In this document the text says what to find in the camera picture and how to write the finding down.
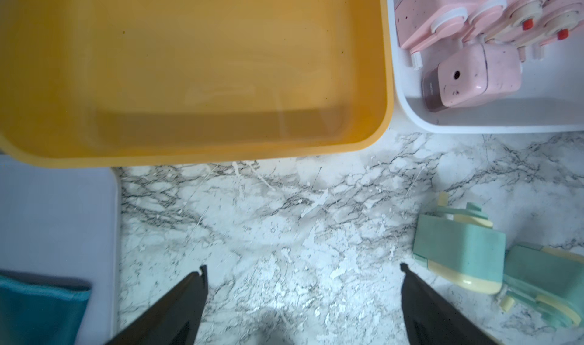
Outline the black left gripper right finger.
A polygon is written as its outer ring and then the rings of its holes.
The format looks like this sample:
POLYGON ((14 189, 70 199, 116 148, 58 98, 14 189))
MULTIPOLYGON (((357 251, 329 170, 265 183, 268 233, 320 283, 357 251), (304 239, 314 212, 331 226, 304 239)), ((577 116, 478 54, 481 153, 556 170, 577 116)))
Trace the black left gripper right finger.
POLYGON ((431 286, 400 264, 405 274, 401 308, 410 344, 499 344, 468 320, 431 286))

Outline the yellow plastic storage box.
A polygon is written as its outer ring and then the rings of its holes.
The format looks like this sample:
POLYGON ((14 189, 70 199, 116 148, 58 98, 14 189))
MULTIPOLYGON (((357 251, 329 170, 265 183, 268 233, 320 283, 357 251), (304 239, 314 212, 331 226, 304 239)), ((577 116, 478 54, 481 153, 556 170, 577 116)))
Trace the yellow plastic storage box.
POLYGON ((1 0, 1 149, 50 168, 371 146, 387 0, 1 0))

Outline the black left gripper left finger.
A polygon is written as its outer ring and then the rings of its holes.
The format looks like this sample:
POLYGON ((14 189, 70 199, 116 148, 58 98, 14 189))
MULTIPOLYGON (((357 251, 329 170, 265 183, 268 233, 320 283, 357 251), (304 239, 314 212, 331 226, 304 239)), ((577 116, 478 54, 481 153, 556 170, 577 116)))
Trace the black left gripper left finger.
POLYGON ((208 298, 205 265, 188 274, 110 344, 194 344, 208 298))

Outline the white plastic storage box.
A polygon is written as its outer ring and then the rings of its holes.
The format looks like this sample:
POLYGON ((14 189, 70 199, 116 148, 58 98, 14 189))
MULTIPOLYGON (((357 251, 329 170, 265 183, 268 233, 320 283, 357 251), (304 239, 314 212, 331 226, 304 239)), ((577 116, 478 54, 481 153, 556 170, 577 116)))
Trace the white plastic storage box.
POLYGON ((581 132, 583 130, 583 31, 547 45, 541 59, 528 52, 523 84, 518 92, 482 106, 430 112, 421 94, 426 72, 458 49, 444 40, 422 54, 423 67, 412 68, 409 53, 400 48, 395 2, 387 0, 396 108, 412 128, 437 134, 519 134, 581 132))

